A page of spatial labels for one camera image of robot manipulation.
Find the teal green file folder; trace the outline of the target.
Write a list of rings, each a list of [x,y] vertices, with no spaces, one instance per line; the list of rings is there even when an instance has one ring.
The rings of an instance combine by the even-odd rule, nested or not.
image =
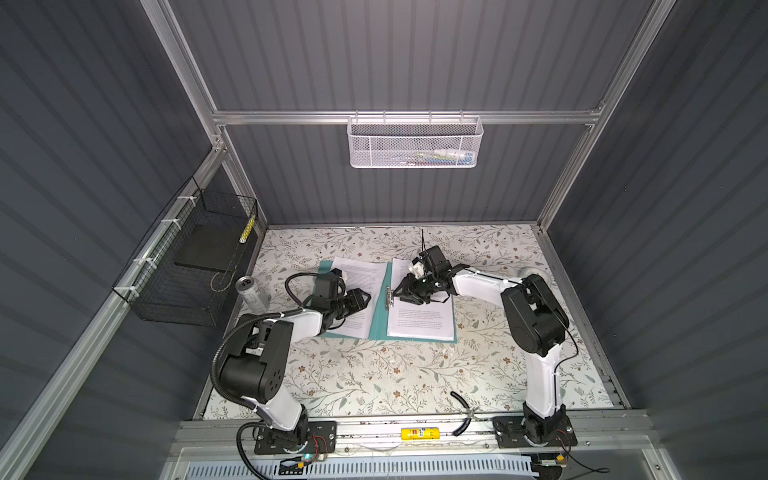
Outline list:
[[[323,274],[327,273],[332,269],[332,260],[322,260],[319,264],[317,273]],[[387,268],[385,273],[385,278],[382,282],[382,287],[380,289],[380,294],[377,299],[376,307],[374,309],[374,315],[372,319],[372,325],[369,331],[369,336],[367,340],[371,341],[414,341],[414,342],[436,342],[436,343],[457,343],[457,334],[454,328],[454,334],[453,338],[451,340],[436,340],[436,339],[424,339],[424,338],[418,338],[418,337],[393,337],[389,336],[387,334],[387,328],[388,328],[388,310],[385,305],[385,296],[387,295],[387,290],[391,287],[391,272],[392,272],[392,261],[387,262]],[[346,334],[339,334],[336,331],[329,331],[324,334],[321,334],[321,337],[324,338],[357,338],[357,337],[351,337]]]

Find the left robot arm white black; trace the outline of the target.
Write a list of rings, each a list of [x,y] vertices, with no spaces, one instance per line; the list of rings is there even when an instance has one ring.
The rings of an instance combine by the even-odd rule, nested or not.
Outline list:
[[[291,347],[344,325],[347,318],[373,307],[368,292],[346,286],[338,268],[325,273],[299,272],[284,282],[293,310],[245,314],[216,350],[209,378],[225,400],[256,413],[235,434],[238,455],[245,468],[266,479],[249,459],[243,434],[250,429],[256,454],[287,453],[279,461],[278,475],[302,475],[335,450],[335,421],[311,421],[307,407],[284,387]]]

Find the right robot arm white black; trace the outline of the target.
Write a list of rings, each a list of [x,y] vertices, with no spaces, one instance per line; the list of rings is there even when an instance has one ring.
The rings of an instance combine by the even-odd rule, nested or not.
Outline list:
[[[526,354],[527,391],[521,426],[526,440],[544,446],[567,420],[560,391],[562,345],[570,337],[569,319],[539,274],[504,278],[467,264],[453,265],[438,246],[420,252],[406,273],[393,278],[392,296],[423,306],[445,294],[483,300],[503,309],[516,346]]]

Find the silver folder clip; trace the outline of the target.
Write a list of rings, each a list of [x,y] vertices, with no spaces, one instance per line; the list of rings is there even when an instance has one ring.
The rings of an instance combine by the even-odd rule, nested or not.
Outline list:
[[[391,286],[388,286],[386,290],[385,310],[390,311],[394,306],[394,302],[395,302],[394,290]]]

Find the silver drink can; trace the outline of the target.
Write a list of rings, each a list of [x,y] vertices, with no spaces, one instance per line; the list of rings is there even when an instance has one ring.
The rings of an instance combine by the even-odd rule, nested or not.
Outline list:
[[[240,277],[235,283],[235,288],[251,313],[261,314],[268,311],[270,294],[253,276]]]

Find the yellow marker in black basket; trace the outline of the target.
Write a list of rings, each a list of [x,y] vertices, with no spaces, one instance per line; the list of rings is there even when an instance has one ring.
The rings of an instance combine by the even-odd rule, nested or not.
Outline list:
[[[255,216],[251,216],[248,219],[248,221],[247,221],[247,223],[246,223],[246,225],[245,225],[244,229],[242,230],[241,235],[239,237],[239,243],[240,244],[245,244],[248,241],[248,238],[249,238],[249,236],[250,236],[250,234],[251,234],[255,224],[256,224],[256,217]]]

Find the pens in white basket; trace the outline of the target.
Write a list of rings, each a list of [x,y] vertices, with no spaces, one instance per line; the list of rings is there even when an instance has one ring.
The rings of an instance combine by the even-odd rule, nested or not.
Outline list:
[[[403,165],[423,167],[474,167],[476,154],[474,151],[464,149],[437,149],[431,151],[412,151],[395,158],[396,162]]]

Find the black pad in basket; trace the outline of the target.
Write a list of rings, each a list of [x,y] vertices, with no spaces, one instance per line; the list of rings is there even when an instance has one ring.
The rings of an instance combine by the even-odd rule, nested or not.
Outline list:
[[[239,243],[241,233],[210,225],[196,225],[174,256],[180,267],[223,273],[238,262],[245,245]]]

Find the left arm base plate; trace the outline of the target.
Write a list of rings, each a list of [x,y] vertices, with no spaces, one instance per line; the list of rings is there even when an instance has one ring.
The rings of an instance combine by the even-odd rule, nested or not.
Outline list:
[[[255,433],[256,455],[326,454],[336,449],[338,423],[335,421],[300,421],[291,431],[259,427]]]

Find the yellow label on rail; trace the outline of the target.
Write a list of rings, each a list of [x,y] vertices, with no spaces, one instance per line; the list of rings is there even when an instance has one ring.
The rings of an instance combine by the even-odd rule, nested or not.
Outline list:
[[[403,428],[401,430],[402,441],[431,441],[440,438],[440,429],[436,427]]]

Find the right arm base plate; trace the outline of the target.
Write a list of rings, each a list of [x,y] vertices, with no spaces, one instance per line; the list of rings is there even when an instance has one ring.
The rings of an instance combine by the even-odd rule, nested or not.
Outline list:
[[[492,418],[497,444],[503,449],[523,447],[574,447],[578,439],[567,415],[555,415],[543,422],[522,415]]]

